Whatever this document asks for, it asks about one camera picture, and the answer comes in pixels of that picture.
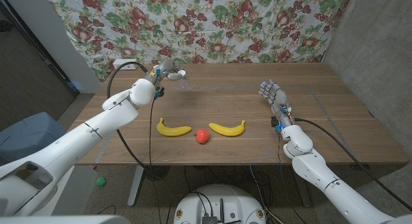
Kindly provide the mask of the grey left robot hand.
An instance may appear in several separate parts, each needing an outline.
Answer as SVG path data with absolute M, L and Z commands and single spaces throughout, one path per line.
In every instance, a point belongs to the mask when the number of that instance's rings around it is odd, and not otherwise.
M 155 65 L 144 78 L 151 82 L 156 90 L 160 90 L 162 88 L 161 81 L 164 79 L 171 81 L 188 80 L 189 76 L 178 62 L 167 59 Z

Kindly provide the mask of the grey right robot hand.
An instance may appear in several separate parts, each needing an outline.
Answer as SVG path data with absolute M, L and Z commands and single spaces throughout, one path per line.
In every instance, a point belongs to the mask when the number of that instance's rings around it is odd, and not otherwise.
M 279 84 L 272 80 L 269 82 L 263 81 L 260 85 L 259 94 L 270 104 L 273 116 L 283 127 L 294 124 L 291 115 L 292 108 Z

